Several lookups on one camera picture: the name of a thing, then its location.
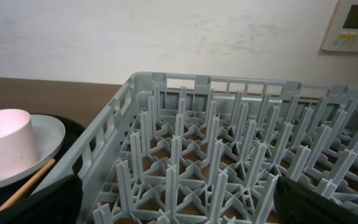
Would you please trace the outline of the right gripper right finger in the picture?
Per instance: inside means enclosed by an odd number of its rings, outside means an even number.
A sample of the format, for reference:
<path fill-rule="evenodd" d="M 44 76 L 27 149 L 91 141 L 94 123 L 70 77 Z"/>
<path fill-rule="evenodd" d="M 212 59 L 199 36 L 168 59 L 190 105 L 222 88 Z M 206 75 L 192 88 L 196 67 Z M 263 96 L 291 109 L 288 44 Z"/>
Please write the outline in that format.
<path fill-rule="evenodd" d="M 273 194 L 279 224 L 358 224 L 358 215 L 288 177 Z"/>

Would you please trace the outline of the wooden chopstick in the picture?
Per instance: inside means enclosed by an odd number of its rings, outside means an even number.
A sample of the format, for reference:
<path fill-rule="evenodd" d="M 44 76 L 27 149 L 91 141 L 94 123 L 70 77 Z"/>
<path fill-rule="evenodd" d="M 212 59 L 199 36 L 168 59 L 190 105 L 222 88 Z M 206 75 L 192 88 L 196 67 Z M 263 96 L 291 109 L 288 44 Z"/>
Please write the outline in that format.
<path fill-rule="evenodd" d="M 55 159 L 48 161 L 39 171 L 37 171 L 17 192 L 0 206 L 0 211 L 10 207 L 17 202 L 29 189 L 35 185 L 56 163 Z"/>

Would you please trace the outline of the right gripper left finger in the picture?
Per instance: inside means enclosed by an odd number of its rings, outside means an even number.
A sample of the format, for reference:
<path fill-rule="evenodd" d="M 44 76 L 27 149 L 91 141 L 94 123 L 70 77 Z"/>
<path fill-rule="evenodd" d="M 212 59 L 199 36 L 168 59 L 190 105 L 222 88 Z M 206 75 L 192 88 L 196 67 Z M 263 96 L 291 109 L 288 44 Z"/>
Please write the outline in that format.
<path fill-rule="evenodd" d="M 82 180 L 71 174 L 0 211 L 0 224 L 76 223 L 82 199 Z"/>

